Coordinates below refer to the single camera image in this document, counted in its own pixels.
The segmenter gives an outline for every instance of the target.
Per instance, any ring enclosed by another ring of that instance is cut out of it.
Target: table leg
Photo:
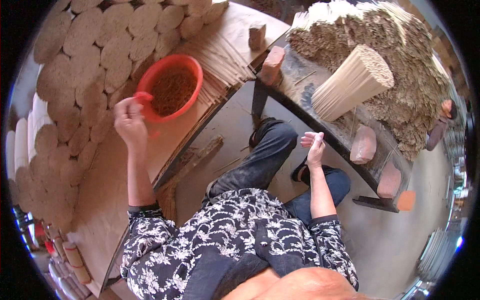
[[[267,102],[268,93],[263,88],[263,83],[260,79],[255,80],[255,86],[253,87],[253,101],[252,101],[252,116],[260,119],[262,111],[265,108]]]

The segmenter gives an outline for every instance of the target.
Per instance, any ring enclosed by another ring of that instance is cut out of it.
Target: wooden board
[[[253,21],[267,24],[263,49],[248,48],[248,28]],[[248,62],[254,61],[268,46],[281,37],[289,26],[254,9],[230,3],[222,17],[206,26],[223,35]],[[156,181],[165,172],[176,154],[215,111],[197,101],[184,115],[163,124],[148,124],[149,133],[160,135],[148,141],[147,167],[150,180]],[[68,235],[76,243],[92,283],[89,289],[98,296],[111,260],[128,224],[127,219],[127,149],[122,139],[111,129],[99,145],[92,168],[80,184],[73,228]]]
[[[333,122],[321,120],[312,108],[311,97],[315,89],[321,86],[330,77],[331,72],[327,68],[319,66],[298,55],[290,48],[290,46],[285,48],[285,52],[285,59],[281,67],[283,82],[278,90],[293,100],[298,106],[298,109],[303,110],[309,116],[313,117],[321,126],[327,128],[338,140],[339,144],[348,149],[348,151],[350,151],[352,147],[358,124],[361,123],[372,128],[377,136],[377,150],[375,156],[367,164],[353,165],[353,167],[364,168],[365,171],[371,175],[373,181],[376,181],[378,184],[385,162],[391,160],[402,174],[400,188],[395,197],[397,198],[398,195],[408,187],[413,164],[412,162],[407,161],[398,149],[393,149],[394,147],[396,148],[397,141],[392,133],[388,128],[384,127],[382,123],[372,119],[371,114],[363,105],[357,106],[354,121],[353,109]],[[311,75],[295,85],[297,81],[308,74]],[[346,161],[350,162],[349,155],[341,155]],[[369,183],[369,185],[376,192],[376,186],[373,186],[371,183]]]

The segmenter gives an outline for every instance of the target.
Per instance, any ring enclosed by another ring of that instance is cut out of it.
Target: red plastic basin
[[[151,96],[152,88],[157,83],[158,78],[168,72],[170,69],[173,68],[186,68],[189,70],[197,79],[197,86],[185,105],[174,112],[171,115],[166,117],[161,117],[157,115],[151,106],[151,101],[153,97]],[[150,122],[167,122],[169,120],[173,120],[182,114],[184,114],[197,100],[198,93],[200,92],[200,88],[202,87],[202,82],[204,80],[204,73],[202,71],[202,67],[191,56],[184,55],[184,54],[171,54],[165,56],[164,58],[160,59],[156,63],[154,63],[145,74],[140,79],[140,82],[137,86],[137,92],[133,94],[134,97],[137,97],[138,102],[142,104],[144,107],[142,109],[142,114],[145,116],[145,119]]]

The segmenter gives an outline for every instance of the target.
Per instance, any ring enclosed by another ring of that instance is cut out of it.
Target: black shoe
[[[248,145],[251,147],[251,148],[255,148],[258,143],[260,142],[260,140],[256,140],[256,136],[255,134],[258,132],[258,130],[262,127],[262,126],[273,126],[275,124],[279,124],[279,123],[285,123],[285,121],[282,121],[282,120],[277,120],[273,117],[270,117],[270,118],[266,118],[266,119],[263,119],[257,126],[257,128],[252,132],[252,135],[250,136],[250,139],[248,140]]]
[[[301,182],[302,180],[300,179],[299,180],[299,175],[300,175],[300,171],[302,171],[303,168],[303,172],[302,172],[302,176],[304,174],[304,172],[308,172],[308,173],[305,173],[305,174],[308,174],[308,176],[310,176],[310,171],[308,170],[308,166],[306,164],[307,162],[307,157],[305,157],[305,159],[302,161],[301,164],[299,164],[298,167],[295,168],[295,170],[293,170],[292,174],[290,175],[290,177],[292,178],[293,181],[296,181],[296,182]]]

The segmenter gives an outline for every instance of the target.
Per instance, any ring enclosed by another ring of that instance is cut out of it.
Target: white bundle
[[[385,60],[367,45],[357,45],[337,71],[315,90],[312,106],[322,120],[333,121],[394,83]]]

